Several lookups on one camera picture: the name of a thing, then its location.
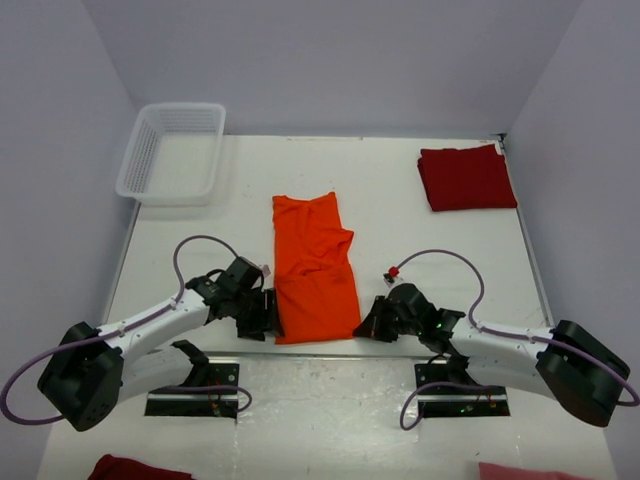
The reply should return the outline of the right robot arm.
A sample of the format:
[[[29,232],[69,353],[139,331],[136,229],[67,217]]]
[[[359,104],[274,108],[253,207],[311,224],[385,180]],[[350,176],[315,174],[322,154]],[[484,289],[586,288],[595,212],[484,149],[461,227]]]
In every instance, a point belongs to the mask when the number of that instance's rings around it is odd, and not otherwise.
[[[456,392],[483,385],[535,393],[601,428],[619,407],[630,374],[620,357],[575,322],[508,331],[494,324],[474,326],[465,313],[436,307],[411,283],[376,297],[353,334],[386,343],[414,336],[448,357],[446,380]]]

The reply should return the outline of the orange t-shirt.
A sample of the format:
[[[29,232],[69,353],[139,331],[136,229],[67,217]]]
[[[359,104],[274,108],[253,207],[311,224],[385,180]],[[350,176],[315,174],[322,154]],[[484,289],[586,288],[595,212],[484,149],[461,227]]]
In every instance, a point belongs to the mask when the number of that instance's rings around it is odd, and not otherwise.
[[[349,262],[354,232],[342,226],[337,197],[272,199],[274,287],[280,345],[350,339],[361,315]]]

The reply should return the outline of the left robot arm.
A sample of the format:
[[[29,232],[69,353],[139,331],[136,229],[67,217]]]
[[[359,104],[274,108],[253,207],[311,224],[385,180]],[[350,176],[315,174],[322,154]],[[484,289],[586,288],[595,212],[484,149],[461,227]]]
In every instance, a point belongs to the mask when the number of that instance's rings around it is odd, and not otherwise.
[[[140,394],[225,390],[206,382],[208,357],[181,336],[226,318],[234,320],[241,339],[284,334],[274,289],[264,286],[262,269],[243,257],[183,283],[162,306],[99,328],[72,326],[37,387],[79,432]]]

